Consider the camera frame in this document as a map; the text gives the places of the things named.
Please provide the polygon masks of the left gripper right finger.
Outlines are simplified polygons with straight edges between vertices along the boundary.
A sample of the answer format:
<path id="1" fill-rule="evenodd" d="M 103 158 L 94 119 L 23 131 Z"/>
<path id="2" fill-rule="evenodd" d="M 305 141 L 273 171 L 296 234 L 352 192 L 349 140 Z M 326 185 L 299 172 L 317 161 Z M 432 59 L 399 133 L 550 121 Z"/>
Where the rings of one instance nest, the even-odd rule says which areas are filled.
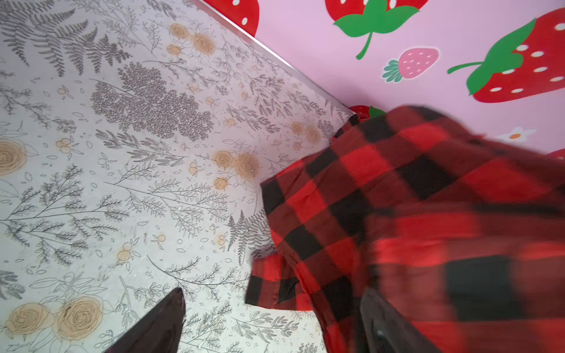
<path id="1" fill-rule="evenodd" d="M 364 291 L 360 301 L 360 315 L 370 352 L 441 352 L 375 288 Z"/>

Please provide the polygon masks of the red black plaid shirt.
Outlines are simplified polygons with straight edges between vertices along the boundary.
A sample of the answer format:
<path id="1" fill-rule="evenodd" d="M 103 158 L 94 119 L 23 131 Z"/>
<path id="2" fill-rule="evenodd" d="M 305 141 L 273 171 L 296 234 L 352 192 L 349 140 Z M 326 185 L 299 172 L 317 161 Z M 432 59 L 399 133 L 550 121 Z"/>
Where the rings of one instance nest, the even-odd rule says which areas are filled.
<path id="1" fill-rule="evenodd" d="M 404 106 L 261 189 L 275 253 L 245 302 L 313 311 L 329 352 L 370 352 L 367 288 L 441 352 L 564 350 L 562 160 Z"/>

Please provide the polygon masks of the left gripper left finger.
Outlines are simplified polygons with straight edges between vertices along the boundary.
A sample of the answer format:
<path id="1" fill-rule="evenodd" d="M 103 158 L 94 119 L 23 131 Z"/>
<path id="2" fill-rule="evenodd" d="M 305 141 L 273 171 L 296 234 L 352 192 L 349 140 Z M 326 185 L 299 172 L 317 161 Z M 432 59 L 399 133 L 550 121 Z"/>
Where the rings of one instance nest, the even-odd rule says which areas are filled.
<path id="1" fill-rule="evenodd" d="M 183 290 L 175 288 L 105 352 L 177 353 L 185 313 Z"/>

